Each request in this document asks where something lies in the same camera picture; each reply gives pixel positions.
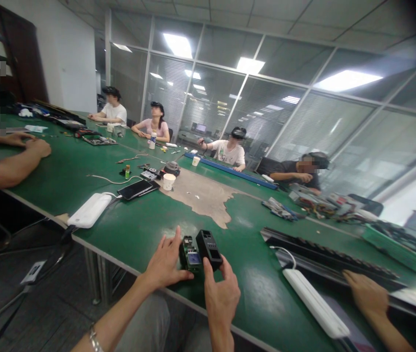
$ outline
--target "white bottle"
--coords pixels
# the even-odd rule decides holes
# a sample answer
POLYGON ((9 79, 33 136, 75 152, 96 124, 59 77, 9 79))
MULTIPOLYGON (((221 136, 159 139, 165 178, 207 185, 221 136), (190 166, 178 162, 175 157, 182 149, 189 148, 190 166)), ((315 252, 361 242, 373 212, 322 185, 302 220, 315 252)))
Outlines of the white bottle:
POLYGON ((149 140, 149 149, 154 149, 156 147, 156 137, 157 133, 155 130, 151 133, 151 139, 149 140))

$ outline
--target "blue ruler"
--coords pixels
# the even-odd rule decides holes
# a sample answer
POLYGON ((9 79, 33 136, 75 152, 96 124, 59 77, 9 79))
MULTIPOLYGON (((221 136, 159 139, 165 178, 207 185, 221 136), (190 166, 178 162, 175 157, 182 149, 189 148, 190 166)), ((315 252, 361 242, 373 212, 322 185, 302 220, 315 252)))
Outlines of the blue ruler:
MULTIPOLYGON (((189 157, 190 159, 193 159, 193 157, 194 157, 195 155, 190 154, 190 153, 185 153, 185 156, 186 156, 186 157, 189 157)), ((238 177, 240 177, 240 178, 246 179, 247 181, 250 181, 250 182, 253 182, 253 183, 257 183, 257 184, 259 184, 260 186, 264 186, 264 187, 267 187, 267 188, 270 188, 270 189, 273 189, 273 190, 275 190, 275 189, 277 189, 277 188, 278 188, 278 186, 277 186, 277 185, 275 185, 275 184, 272 184, 272 183, 269 183, 269 182, 267 182, 267 181, 264 181, 264 180, 261 180, 261 179, 255 178, 255 177, 250 176, 250 175, 245 174, 245 173, 240 173, 239 171, 235 171, 235 170, 233 170, 233 169, 231 169, 231 168, 229 168, 229 167, 227 167, 227 166, 217 164, 217 163, 215 163, 214 161, 211 161, 211 160, 208 160, 208 159, 201 158, 201 159, 200 159, 200 162, 201 162, 201 163, 204 163, 204 164, 207 164, 207 165, 209 165, 209 166, 212 166, 212 167, 214 167, 214 168, 216 168, 216 169, 219 169, 219 170, 225 171, 225 172, 227 172, 227 173, 229 173, 229 174, 232 174, 232 175, 238 176, 238 177)))

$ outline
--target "black shirt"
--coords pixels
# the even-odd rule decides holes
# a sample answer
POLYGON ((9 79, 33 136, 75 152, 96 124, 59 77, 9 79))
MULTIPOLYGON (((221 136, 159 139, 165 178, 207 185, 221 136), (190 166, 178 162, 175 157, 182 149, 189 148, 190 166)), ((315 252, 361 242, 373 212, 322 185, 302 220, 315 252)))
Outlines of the black shirt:
MULTIPOLYGON (((291 160, 287 160, 287 161, 282 161, 281 163, 279 163, 270 173, 297 173, 298 171, 296 170, 296 161, 291 161, 291 160)), ((312 180, 310 180, 308 183, 304 183, 303 181, 301 181, 299 178, 290 178, 288 180, 283 180, 283 181, 277 181, 280 184, 280 188, 284 189, 285 186, 288 186, 290 183, 297 183, 309 188, 315 188, 317 190, 321 190, 321 186, 319 184, 319 175, 317 174, 310 174, 312 176, 312 180)))

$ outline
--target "white paper cup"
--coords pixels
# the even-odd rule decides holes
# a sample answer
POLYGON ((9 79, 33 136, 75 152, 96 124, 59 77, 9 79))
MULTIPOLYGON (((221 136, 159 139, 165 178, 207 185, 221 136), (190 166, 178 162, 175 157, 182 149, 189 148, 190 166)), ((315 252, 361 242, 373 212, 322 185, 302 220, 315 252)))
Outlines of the white paper cup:
POLYGON ((197 166, 199 162, 200 162, 200 158, 197 157, 197 156, 194 156, 193 161, 192 161, 192 165, 197 166))
POLYGON ((165 174, 164 180, 162 181, 162 188, 164 188, 166 191, 170 191, 172 189, 172 185, 175 181, 175 175, 172 174, 165 174))

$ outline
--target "hand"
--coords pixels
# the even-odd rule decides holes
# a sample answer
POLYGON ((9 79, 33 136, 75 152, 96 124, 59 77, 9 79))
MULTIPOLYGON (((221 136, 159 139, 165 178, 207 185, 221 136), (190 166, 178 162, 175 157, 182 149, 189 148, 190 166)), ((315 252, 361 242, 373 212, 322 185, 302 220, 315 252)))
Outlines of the hand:
POLYGON ((15 132, 4 137, 4 144, 15 146, 15 147, 25 147, 23 139, 30 138, 32 140, 37 139, 34 135, 24 133, 24 132, 15 132))
POLYGON ((193 274, 187 270, 177 270, 177 259, 179 258, 180 226, 175 230, 175 237, 163 236, 159 242, 158 249, 149 261, 146 271, 143 273, 145 279, 154 290, 176 284, 182 280, 193 279, 193 274))
POLYGON ((207 305, 208 321, 210 325, 217 325, 221 328, 229 329, 236 313, 241 291, 237 284, 237 277, 233 273, 231 265, 226 258, 219 267, 223 274, 224 281, 215 282, 213 268, 208 258, 203 258, 205 269, 205 303, 207 305))
POLYGON ((351 287, 355 304, 365 317, 387 317, 389 297, 384 288, 365 275, 348 270, 344 270, 343 275, 351 287))
POLYGON ((35 150, 41 158, 51 154, 51 147, 43 139, 31 139, 25 143, 25 148, 35 150))
POLYGON ((310 174, 300 174, 300 173, 296 173, 295 174, 295 178, 299 178, 304 183, 308 183, 308 182, 310 182, 312 180, 312 175, 310 175, 310 174))

